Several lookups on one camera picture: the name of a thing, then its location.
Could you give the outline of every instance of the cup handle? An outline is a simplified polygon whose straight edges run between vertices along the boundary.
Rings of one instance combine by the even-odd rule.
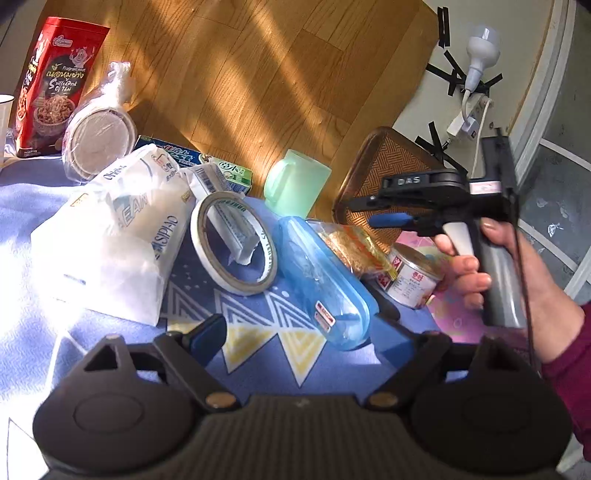
[[[263,195],[270,202],[277,201],[277,193],[285,186],[288,173],[291,170],[291,164],[281,160],[271,167],[265,180]]]

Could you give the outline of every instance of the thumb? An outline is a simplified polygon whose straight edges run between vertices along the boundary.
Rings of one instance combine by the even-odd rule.
[[[505,247],[511,256],[515,258],[515,232],[510,223],[501,223],[491,218],[482,218],[480,219],[480,227],[491,242]]]

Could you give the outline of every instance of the white paper cup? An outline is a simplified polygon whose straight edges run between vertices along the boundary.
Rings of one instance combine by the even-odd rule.
[[[0,145],[2,146],[2,156],[4,157],[4,145],[6,144],[6,130],[8,129],[8,119],[14,97],[12,95],[0,95]]]

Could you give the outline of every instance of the white cable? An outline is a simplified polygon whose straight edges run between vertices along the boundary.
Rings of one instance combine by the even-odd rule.
[[[468,121],[468,114],[466,113],[466,109],[468,106],[468,99],[470,98],[471,93],[472,92],[470,90],[464,91],[464,98],[462,99],[462,117],[464,118],[465,122]]]
[[[478,149],[480,147],[480,136],[482,135],[482,127],[484,127],[484,120],[486,119],[486,113],[488,111],[489,106],[491,105],[491,99],[486,101],[486,105],[484,106],[484,111],[482,112],[482,119],[480,120],[480,128],[478,129],[478,135],[476,136],[476,151],[474,152],[474,163],[472,164],[472,173],[470,174],[470,178],[474,178],[474,173],[476,172],[476,162],[478,161]]]

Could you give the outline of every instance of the maroon sleeve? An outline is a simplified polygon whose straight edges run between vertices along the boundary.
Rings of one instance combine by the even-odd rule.
[[[591,303],[583,307],[585,322],[579,336],[556,360],[542,366],[548,379],[569,409],[574,434],[591,461]]]

